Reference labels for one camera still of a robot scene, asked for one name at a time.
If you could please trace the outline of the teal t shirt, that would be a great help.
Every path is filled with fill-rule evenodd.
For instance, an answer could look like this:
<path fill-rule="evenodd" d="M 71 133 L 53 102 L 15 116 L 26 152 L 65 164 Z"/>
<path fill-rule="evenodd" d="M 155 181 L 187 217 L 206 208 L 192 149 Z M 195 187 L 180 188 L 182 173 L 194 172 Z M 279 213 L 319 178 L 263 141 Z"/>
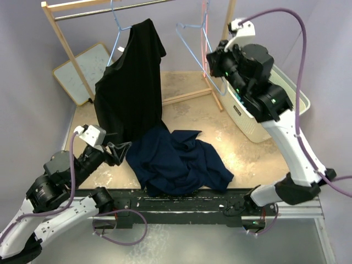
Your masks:
<path fill-rule="evenodd" d="M 244 101 L 242 100 L 240 94 L 239 94 L 239 90 L 238 89 L 235 89 L 235 96 L 236 98 L 238 99 L 238 101 L 243 105 L 244 104 Z"/>

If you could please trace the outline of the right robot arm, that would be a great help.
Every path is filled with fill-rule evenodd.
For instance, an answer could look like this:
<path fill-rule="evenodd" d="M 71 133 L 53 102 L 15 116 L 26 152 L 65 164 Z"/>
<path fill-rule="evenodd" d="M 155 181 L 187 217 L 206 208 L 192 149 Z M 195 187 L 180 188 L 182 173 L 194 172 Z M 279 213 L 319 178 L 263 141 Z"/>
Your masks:
<path fill-rule="evenodd" d="M 289 168 L 282 180 L 250 190 L 244 196 L 245 211 L 257 215 L 264 206 L 276 202 L 297 205 L 312 200 L 327 180 L 336 178 L 335 170 L 320 163 L 314 168 L 304 155 L 299 141 L 305 138 L 295 130 L 293 104 L 285 89 L 270 81 L 274 59 L 267 48 L 235 44 L 226 49 L 227 44 L 228 40 L 222 40 L 207 54 L 210 74 L 226 79 L 247 111 L 276 142 Z"/>

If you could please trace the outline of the pink wire hanger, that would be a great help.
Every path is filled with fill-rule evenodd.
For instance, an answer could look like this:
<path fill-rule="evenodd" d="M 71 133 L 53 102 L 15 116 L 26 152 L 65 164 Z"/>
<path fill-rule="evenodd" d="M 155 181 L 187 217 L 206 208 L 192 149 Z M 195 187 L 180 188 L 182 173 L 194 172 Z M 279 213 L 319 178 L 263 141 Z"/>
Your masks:
<path fill-rule="evenodd" d="M 208 31 L 208 5 L 209 1 L 202 1 L 202 25 L 201 25 L 201 56 L 203 77 L 206 78 L 207 60 L 206 53 L 208 51 L 207 31 Z"/>

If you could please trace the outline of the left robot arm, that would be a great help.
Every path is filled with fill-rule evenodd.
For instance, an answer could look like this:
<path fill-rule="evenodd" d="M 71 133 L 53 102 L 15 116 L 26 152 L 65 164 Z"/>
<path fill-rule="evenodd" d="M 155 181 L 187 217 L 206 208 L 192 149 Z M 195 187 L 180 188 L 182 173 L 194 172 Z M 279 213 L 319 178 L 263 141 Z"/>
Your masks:
<path fill-rule="evenodd" d="M 93 189 L 79 201 L 74 199 L 75 192 L 102 163 L 120 165 L 130 146 L 130 142 L 109 142 L 98 150 L 87 145 L 78 158 L 72 149 L 55 153 L 1 232 L 1 263 L 29 263 L 61 231 L 96 213 L 110 214 L 115 209 L 114 199 L 105 187 Z"/>

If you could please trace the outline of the navy blue t shirt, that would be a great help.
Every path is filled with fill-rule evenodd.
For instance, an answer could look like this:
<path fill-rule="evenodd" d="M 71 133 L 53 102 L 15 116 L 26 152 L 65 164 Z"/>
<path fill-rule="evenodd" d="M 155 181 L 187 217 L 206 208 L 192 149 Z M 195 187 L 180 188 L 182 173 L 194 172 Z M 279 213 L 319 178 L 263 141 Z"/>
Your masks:
<path fill-rule="evenodd" d="M 154 127 L 132 143 L 125 159 L 148 195 L 187 195 L 202 186 L 226 191 L 234 175 L 200 133 Z"/>

